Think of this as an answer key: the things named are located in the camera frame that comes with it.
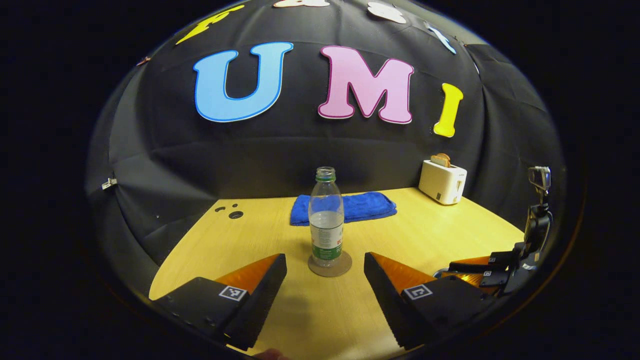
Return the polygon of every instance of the white toaster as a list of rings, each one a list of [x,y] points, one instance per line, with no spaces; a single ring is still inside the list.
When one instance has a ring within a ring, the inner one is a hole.
[[[451,205],[460,202],[466,180],[467,171],[463,168],[453,165],[444,167],[431,160],[424,160],[418,188],[433,200]]]

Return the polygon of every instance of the letter u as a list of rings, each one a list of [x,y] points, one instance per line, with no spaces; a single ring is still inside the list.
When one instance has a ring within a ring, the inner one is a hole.
[[[198,72],[195,91],[198,113],[211,121],[232,122],[266,111],[280,96],[284,54],[291,49],[290,42],[268,42],[251,49],[259,57],[258,85],[242,99],[227,96],[226,90],[227,67],[238,56],[237,51],[223,51],[196,62],[193,70]]]

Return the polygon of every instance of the pink letter m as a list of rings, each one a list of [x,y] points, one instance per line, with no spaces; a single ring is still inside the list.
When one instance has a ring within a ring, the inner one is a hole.
[[[329,91],[326,102],[318,106],[318,113],[328,119],[353,116],[355,108],[349,104],[349,87],[358,101],[362,115],[370,117],[387,93],[385,106],[378,115],[387,122],[408,124],[409,79],[413,67],[397,59],[388,59],[373,76],[360,53],[350,47],[325,46],[320,51],[329,58]]]

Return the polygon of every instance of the camera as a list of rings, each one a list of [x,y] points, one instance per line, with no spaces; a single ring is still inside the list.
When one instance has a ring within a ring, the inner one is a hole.
[[[538,189],[547,192],[551,187],[551,169],[548,167],[530,167],[529,182]]]

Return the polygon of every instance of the water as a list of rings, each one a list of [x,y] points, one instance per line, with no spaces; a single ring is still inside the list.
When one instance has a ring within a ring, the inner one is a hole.
[[[318,266],[332,267],[342,254],[344,214],[318,211],[309,217],[313,258]]]

